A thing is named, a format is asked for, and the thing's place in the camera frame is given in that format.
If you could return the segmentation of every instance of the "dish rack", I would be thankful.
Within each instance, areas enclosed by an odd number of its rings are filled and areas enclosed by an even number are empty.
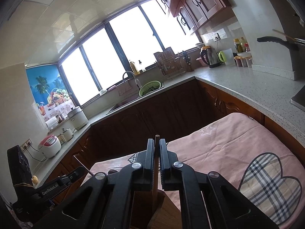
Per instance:
[[[180,58],[177,57],[171,47],[168,47],[163,52],[156,52],[154,56],[157,60],[156,65],[161,70],[163,76],[173,78],[177,75],[185,73],[180,62]]]

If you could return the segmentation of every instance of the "wooden stick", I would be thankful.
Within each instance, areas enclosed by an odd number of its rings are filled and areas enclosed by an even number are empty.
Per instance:
[[[153,182],[152,182],[152,214],[158,208],[158,173],[159,173],[159,146],[160,146],[160,135],[155,137],[155,147],[154,147],[154,165],[153,165]]]
[[[282,33],[281,31],[278,31],[278,30],[275,30],[275,29],[272,29],[272,31],[277,32],[277,33],[279,33],[279,34],[281,34],[281,35],[284,35],[284,36],[286,36],[287,38],[293,40],[294,42],[297,41],[295,38],[290,37],[289,35],[287,35],[287,34],[285,34],[285,33]]]

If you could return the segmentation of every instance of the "faucet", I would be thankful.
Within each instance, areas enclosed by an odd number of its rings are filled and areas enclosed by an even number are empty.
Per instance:
[[[141,87],[142,87],[142,85],[141,85],[139,79],[137,79],[137,78],[135,77],[135,74],[134,74],[132,71],[129,71],[129,70],[128,70],[128,71],[125,71],[125,72],[123,73],[123,83],[125,83],[124,75],[125,75],[127,72],[130,72],[130,73],[133,75],[133,77],[135,78],[135,84],[137,85],[138,89],[140,90]]]

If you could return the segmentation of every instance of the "poster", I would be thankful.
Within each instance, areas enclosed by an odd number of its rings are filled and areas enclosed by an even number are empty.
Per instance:
[[[75,108],[56,64],[26,68],[37,108],[45,121]]]

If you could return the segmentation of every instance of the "power outlet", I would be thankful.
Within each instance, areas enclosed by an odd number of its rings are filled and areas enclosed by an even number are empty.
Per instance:
[[[25,151],[31,144],[32,144],[31,139],[28,139],[26,142],[24,142],[22,144],[22,146],[20,148],[22,151]]]
[[[219,37],[219,34],[218,34],[218,33],[214,34],[214,35],[212,36],[212,38],[213,38],[214,41],[220,40],[220,37]]]

